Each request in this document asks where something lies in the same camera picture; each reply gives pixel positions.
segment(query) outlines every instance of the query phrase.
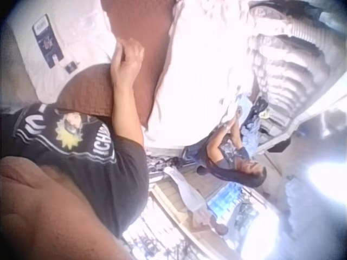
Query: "black hair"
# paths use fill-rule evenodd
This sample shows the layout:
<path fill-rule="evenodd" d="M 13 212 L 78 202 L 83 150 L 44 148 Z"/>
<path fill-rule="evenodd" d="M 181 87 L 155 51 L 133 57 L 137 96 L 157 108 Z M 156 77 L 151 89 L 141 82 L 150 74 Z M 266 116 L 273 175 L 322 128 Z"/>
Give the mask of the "black hair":
<path fill-rule="evenodd" d="M 215 177 L 225 181 L 233 181 L 235 183 L 239 183 L 250 188 L 256 188 L 262 185 L 267 175 L 267 171 L 265 167 L 262 173 L 260 174 L 245 174 L 237 170 L 219 168 L 211 160 L 207 160 L 206 164 L 207 164 L 206 170 L 210 172 L 212 175 L 214 175 Z"/>

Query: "brown cushion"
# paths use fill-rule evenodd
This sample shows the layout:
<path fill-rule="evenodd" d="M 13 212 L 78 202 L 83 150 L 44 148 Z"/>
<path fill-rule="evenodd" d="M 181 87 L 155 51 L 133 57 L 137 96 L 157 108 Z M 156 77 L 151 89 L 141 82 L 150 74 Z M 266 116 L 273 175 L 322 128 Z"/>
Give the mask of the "brown cushion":
<path fill-rule="evenodd" d="M 116 37 L 134 38 L 145 48 L 141 71 L 134 84 L 140 121 L 146 126 L 158 79 L 169 45 L 175 0 L 101 0 Z M 90 115 L 110 116 L 110 65 L 92 66 L 78 73 L 64 88 L 57 105 Z"/>

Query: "floor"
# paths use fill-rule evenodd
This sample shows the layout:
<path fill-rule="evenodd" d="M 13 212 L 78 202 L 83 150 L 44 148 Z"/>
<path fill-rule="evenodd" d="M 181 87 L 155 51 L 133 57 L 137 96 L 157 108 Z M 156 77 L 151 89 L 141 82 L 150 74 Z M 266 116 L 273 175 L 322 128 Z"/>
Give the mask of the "floor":
<path fill-rule="evenodd" d="M 294 133 L 291 144 L 282 153 L 257 155 L 255 158 L 267 167 L 267 179 L 257 188 L 269 194 L 269 202 L 279 210 L 288 209 L 285 185 L 287 177 L 307 180 L 309 168 L 321 162 L 346 162 L 346 114 L 341 111 L 325 113 L 330 134 L 323 137 L 321 115 L 305 122 L 299 128 L 302 134 Z"/>

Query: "white bedsheet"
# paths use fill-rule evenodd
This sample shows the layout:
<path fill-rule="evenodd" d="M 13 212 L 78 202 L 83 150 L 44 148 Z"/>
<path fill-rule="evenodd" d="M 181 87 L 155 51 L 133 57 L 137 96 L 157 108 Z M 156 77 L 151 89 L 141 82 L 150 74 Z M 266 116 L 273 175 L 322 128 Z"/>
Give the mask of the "white bedsheet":
<path fill-rule="evenodd" d="M 52 68 L 45 61 L 34 34 L 34 30 L 38 34 L 44 31 L 41 29 L 47 24 L 44 15 L 48 16 L 64 56 Z M 66 83 L 78 72 L 95 64 L 111 62 L 116 40 L 100 0 L 20 1 L 7 22 L 37 96 L 43 103 L 56 102 Z M 69 74 L 65 67 L 71 62 L 77 68 Z"/>
<path fill-rule="evenodd" d="M 216 12 L 204 9 L 204 3 L 182 0 L 175 6 L 164 71 L 144 129 L 148 147 L 181 147 L 200 141 L 226 111 L 232 117 L 236 97 L 251 90 L 246 38 L 237 34 L 238 16 L 229 25 L 222 23 L 211 15 Z"/>

